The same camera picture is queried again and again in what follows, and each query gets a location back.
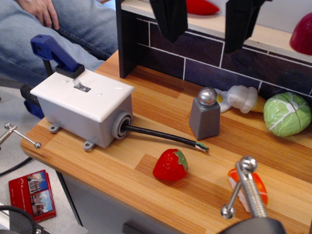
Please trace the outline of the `person's hand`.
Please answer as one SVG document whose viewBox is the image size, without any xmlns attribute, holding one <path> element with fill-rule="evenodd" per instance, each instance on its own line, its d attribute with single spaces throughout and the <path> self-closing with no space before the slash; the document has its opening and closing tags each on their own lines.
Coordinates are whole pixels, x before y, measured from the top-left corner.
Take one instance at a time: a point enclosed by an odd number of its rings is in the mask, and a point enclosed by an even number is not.
<svg viewBox="0 0 312 234">
<path fill-rule="evenodd" d="M 51 0 L 17 0 L 19 6 L 34 16 L 41 25 L 59 29 L 59 20 Z"/>
</svg>

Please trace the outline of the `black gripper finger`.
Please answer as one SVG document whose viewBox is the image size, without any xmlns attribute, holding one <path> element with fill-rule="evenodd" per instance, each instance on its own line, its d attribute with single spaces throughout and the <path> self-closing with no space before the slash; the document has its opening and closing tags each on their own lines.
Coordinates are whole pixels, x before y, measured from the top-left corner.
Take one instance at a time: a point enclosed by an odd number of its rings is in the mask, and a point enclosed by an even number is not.
<svg viewBox="0 0 312 234">
<path fill-rule="evenodd" d="M 229 0 L 226 2 L 225 53 L 240 50 L 253 34 L 263 0 Z"/>
<path fill-rule="evenodd" d="M 171 43 L 188 29 L 185 0 L 150 0 L 161 34 Z"/>
</svg>

